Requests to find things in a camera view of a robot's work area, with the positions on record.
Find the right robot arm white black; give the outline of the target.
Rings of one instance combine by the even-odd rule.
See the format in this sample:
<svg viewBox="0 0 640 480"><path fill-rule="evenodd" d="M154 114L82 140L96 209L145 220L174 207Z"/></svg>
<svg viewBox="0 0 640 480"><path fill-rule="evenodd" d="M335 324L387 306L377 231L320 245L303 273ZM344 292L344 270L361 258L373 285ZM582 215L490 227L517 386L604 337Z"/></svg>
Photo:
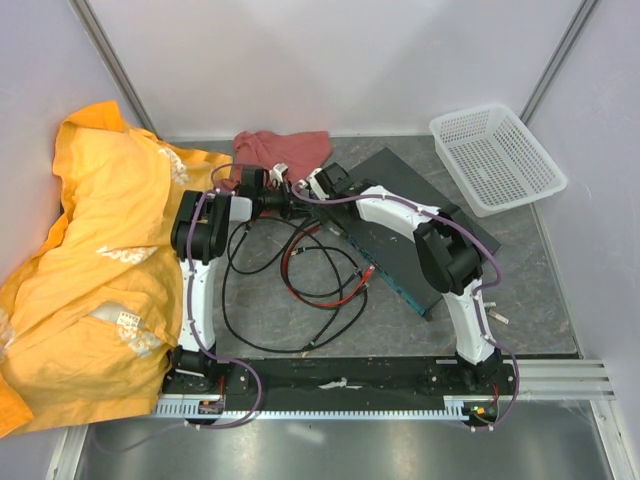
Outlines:
<svg viewBox="0 0 640 480"><path fill-rule="evenodd" d="M502 354L488 325L483 299L483 263L495 262L455 205L424 205L380 184L355 182L338 164L317 168L292 192L324 207L343 206L355 219L384 226L411 241L427 283L442 294L456 334L458 381L483 392L494 381Z"/></svg>

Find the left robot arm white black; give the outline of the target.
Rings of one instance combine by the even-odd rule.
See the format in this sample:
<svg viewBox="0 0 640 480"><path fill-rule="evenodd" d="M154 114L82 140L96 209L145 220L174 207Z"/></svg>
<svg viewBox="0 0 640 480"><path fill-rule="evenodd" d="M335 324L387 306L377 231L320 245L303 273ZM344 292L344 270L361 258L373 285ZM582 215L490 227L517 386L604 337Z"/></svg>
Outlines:
<svg viewBox="0 0 640 480"><path fill-rule="evenodd" d="M183 320L178 346L171 355L173 370L198 393L219 382L215 353L214 278L226 252L229 225L257 219L263 213L287 216L292 210L289 167L240 166L239 183L229 191L187 190L171 230L170 244L183 279Z"/></svg>

